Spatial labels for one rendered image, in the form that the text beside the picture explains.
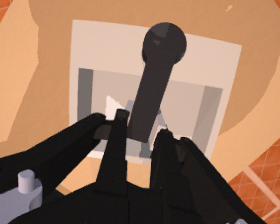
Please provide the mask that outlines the white square sink basin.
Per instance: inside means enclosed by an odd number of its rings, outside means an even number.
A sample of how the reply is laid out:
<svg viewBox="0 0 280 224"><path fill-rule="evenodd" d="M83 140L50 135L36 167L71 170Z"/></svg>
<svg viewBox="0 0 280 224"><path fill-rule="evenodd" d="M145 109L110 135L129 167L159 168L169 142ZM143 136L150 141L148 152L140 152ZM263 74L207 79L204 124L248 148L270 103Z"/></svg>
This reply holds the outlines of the white square sink basin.
<svg viewBox="0 0 280 224"><path fill-rule="evenodd" d="M143 41L149 29L73 20L69 126L94 112L112 120L116 108L124 109L128 100L135 102L145 67ZM242 45L184 34L185 56L173 66L160 109L174 138L188 137L210 161ZM151 165L151 153L149 140L127 138L128 163Z"/></svg>

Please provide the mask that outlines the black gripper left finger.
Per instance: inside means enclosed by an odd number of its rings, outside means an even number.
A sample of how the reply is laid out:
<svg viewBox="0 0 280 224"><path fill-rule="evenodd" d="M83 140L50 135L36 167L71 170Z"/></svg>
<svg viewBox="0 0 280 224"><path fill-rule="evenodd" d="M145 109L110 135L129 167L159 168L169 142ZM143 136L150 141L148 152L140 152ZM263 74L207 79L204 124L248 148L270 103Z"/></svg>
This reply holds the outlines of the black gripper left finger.
<svg viewBox="0 0 280 224"><path fill-rule="evenodd" d="M108 141L84 224L127 224L126 143L133 104L128 100L126 110L116 109L114 120L93 113L26 151L0 158L0 224L40 207L101 140Z"/></svg>

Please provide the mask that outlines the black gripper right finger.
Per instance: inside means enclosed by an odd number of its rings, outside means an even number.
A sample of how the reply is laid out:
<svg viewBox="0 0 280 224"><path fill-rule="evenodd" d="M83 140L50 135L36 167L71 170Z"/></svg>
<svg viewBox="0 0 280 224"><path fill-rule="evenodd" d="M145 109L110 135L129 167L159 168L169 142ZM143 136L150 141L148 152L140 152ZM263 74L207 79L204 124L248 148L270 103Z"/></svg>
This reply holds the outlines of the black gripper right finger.
<svg viewBox="0 0 280 224"><path fill-rule="evenodd" d="M163 224L267 224L245 205L191 139L174 138L161 109L149 144L149 188L162 189Z"/></svg>

